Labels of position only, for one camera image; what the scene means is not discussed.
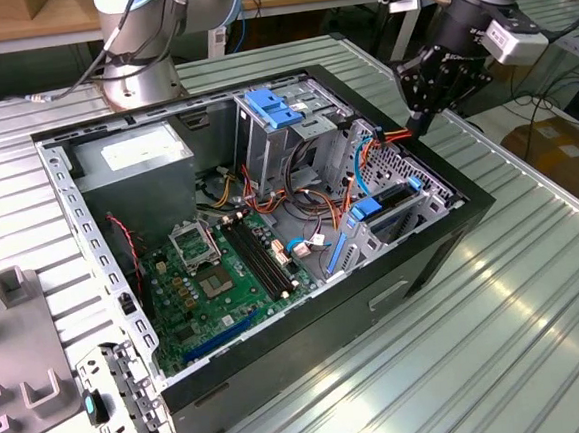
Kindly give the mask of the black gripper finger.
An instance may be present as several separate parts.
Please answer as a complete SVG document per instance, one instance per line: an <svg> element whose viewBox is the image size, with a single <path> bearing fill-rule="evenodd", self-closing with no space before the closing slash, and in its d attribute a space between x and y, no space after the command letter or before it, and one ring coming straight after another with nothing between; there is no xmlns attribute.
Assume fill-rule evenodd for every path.
<svg viewBox="0 0 579 433"><path fill-rule="evenodd" d="M423 48L414 58L394 62L391 68L401 98L410 111L407 129L413 135L425 135L440 112L440 96L434 83L439 71L435 51Z"/></svg>
<svg viewBox="0 0 579 433"><path fill-rule="evenodd" d="M428 132L433 119L441 112L456 108L492 81L488 69L457 69L442 72L431 83L430 80L418 91L422 94L422 117L420 134Z"/></svg>

